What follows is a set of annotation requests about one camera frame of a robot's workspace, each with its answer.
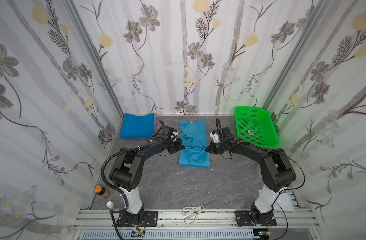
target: orange bottle cap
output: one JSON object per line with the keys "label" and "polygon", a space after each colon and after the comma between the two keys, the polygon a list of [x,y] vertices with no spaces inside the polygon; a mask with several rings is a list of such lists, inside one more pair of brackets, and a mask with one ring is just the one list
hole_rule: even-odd
{"label": "orange bottle cap", "polygon": [[99,193],[99,192],[101,192],[101,191],[102,191],[102,187],[97,186],[97,187],[95,188],[95,192]]}

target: floral curtain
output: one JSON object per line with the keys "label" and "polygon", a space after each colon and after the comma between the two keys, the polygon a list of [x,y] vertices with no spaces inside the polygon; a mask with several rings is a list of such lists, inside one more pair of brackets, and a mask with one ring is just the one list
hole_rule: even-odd
{"label": "floral curtain", "polygon": [[262,106],[314,0],[74,0],[131,114]]}
{"label": "floral curtain", "polygon": [[269,111],[302,206],[328,239],[366,239],[366,1],[330,4]]}
{"label": "floral curtain", "polygon": [[0,1],[0,238],[64,239],[119,124],[67,10]]}

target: black mounting plate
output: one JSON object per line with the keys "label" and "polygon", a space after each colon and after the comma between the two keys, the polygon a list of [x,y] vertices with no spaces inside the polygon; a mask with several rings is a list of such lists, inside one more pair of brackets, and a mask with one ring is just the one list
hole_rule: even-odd
{"label": "black mounting plate", "polygon": [[[158,223],[158,211],[144,211],[145,223],[141,227],[156,227]],[[119,218],[116,221],[118,227],[133,227],[131,223],[127,222],[125,211],[119,213]]]}
{"label": "black mounting plate", "polygon": [[[236,217],[236,223],[238,224],[238,227],[240,226],[255,226],[250,218],[248,217],[248,214],[250,213],[250,211],[235,211],[235,217]],[[272,216],[267,218],[267,222],[270,223],[271,226],[276,226],[276,220],[275,218],[272,219],[272,217],[274,216],[274,214],[272,214]],[[261,226],[268,226],[267,222],[263,223]]]}

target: green basket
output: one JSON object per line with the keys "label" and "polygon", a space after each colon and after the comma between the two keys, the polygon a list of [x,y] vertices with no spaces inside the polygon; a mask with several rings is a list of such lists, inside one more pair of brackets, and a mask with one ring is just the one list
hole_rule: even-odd
{"label": "green basket", "polygon": [[264,148],[275,148],[279,145],[274,123],[266,109],[237,107],[235,120],[238,137]]}

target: folded blue cloth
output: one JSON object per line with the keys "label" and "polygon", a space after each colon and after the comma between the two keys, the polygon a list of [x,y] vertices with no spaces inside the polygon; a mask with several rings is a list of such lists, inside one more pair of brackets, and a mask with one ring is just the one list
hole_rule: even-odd
{"label": "folded blue cloth", "polygon": [[181,121],[180,138],[185,149],[179,153],[179,165],[209,168],[206,121]]}
{"label": "folded blue cloth", "polygon": [[155,119],[154,114],[146,116],[134,116],[124,114],[120,138],[124,137],[152,137],[154,134]]}

